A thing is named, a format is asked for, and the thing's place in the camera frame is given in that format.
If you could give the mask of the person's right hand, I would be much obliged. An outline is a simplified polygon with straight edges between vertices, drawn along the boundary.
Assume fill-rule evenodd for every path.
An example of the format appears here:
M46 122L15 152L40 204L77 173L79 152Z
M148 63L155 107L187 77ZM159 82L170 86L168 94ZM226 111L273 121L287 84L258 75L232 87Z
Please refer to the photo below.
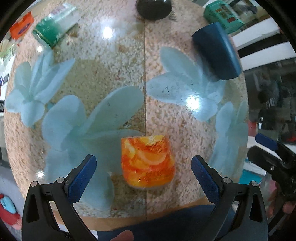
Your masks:
M279 184L277 182L275 182L275 189L273 190L271 196L268 199L271 202L271 204L269 205L267 212L266 212L268 218L273 217L278 188L279 188ZM293 202L288 201L283 205L282 210L286 214L292 214L294 208L295 208L295 201L293 201Z

